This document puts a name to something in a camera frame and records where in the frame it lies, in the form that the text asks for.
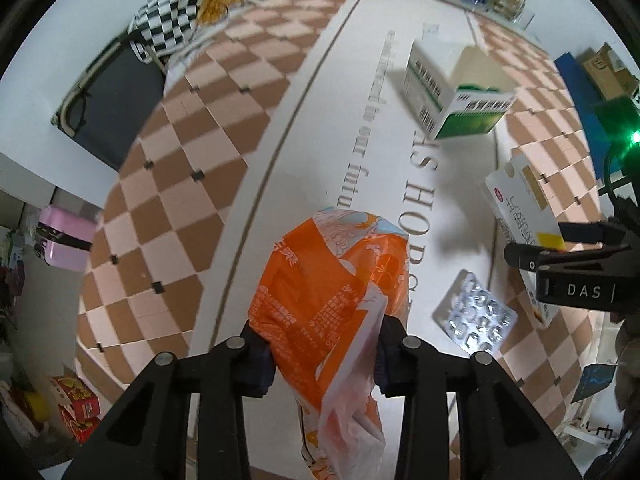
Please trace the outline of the white box with colour stripes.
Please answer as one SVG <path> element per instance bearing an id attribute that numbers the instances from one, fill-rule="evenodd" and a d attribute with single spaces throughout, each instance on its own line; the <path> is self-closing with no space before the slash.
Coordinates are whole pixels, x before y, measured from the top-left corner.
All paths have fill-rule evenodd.
<path id="1" fill-rule="evenodd" d="M 565 249 L 558 222 L 524 155 L 488 174 L 480 190 L 508 243 Z"/>

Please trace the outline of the silver pill blister pack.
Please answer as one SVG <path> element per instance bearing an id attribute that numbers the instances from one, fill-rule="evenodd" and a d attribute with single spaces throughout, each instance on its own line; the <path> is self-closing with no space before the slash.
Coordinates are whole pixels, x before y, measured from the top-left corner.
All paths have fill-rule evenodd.
<path id="1" fill-rule="evenodd" d="M 498 356 L 518 314 L 490 292 L 477 276 L 462 270 L 435 309 L 434 320 L 467 354 Z"/>

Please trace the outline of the orange plastic snack bag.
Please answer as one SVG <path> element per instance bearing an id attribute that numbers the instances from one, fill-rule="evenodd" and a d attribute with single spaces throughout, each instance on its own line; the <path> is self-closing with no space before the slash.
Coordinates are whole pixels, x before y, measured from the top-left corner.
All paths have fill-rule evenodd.
<path id="1" fill-rule="evenodd" d="M 248 310 L 298 405 L 317 479 L 373 479 L 385 437 L 373 399 L 383 318 L 408 318 L 409 237 L 364 211 L 330 208 L 274 244 Z"/>

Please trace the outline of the green white medicine box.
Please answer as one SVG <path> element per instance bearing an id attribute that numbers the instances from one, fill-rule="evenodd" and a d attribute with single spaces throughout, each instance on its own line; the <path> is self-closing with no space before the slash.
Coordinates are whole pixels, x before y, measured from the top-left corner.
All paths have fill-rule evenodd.
<path id="1" fill-rule="evenodd" d="M 414 40 L 402 96 L 430 140 L 490 133 L 516 99 L 516 84 L 477 46 Z"/>

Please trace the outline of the red snack carton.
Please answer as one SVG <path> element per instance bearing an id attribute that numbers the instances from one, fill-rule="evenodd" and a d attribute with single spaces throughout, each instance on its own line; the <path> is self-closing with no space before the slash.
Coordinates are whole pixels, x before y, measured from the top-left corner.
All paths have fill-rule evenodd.
<path id="1" fill-rule="evenodd" d="M 96 394 L 78 377 L 50 377 L 55 402 L 63 424 L 79 444 L 85 444 L 101 419 Z"/>

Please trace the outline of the cardboard box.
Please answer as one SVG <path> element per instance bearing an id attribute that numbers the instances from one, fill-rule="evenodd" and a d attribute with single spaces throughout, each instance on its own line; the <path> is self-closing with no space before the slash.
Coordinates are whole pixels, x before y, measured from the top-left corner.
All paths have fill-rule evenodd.
<path id="1" fill-rule="evenodd" d="M 639 79 L 628 70 L 607 42 L 596 54 L 587 58 L 582 67 L 605 101 L 626 96 L 639 102 Z"/>

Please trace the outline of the pink suitcase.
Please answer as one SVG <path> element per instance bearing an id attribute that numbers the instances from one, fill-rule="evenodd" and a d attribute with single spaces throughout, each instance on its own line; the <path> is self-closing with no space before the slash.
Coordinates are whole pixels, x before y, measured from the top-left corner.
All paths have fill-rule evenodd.
<path id="1" fill-rule="evenodd" d="M 48 266 L 85 271 L 97 226 L 92 220 L 49 205 L 39 215 L 35 253 Z"/>

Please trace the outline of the checkered pink brown tablecloth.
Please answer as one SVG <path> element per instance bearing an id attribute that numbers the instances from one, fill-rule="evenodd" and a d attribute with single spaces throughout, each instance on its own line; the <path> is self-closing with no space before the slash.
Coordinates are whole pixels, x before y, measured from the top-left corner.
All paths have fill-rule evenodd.
<path id="1" fill-rule="evenodd" d="M 424 139 L 400 88 L 416 38 L 483 48 L 515 81 L 488 136 Z M 551 427 L 590 360 L 593 316 L 530 315 L 480 186 L 527 157 L 562 221 L 600 214 L 582 124 L 550 55 L 437 0 L 262 0 L 198 57 L 141 129 L 103 209 L 76 366 L 109 408 L 152 357 L 237 333 L 272 246 L 316 211 L 363 210 L 409 237 L 410 330 L 457 346 L 433 313 L 461 271 L 518 312 L 498 360 Z"/>

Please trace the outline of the dark folding bed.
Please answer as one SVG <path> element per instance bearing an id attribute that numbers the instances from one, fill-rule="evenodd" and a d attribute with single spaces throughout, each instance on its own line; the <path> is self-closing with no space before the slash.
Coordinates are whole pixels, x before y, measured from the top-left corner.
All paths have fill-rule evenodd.
<path id="1" fill-rule="evenodd" d="M 140 32 L 122 32 L 81 73 L 51 124 L 119 170 L 163 96 L 165 77 L 165 65 Z"/>

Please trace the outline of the black white checkered cloth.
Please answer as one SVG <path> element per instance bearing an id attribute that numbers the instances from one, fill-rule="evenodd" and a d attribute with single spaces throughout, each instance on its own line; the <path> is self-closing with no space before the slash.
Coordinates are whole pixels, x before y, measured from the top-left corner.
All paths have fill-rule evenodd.
<path id="1" fill-rule="evenodd" d="M 129 45 L 139 62 L 150 64 L 180 50 L 194 33 L 204 0 L 148 0 L 131 19 Z"/>

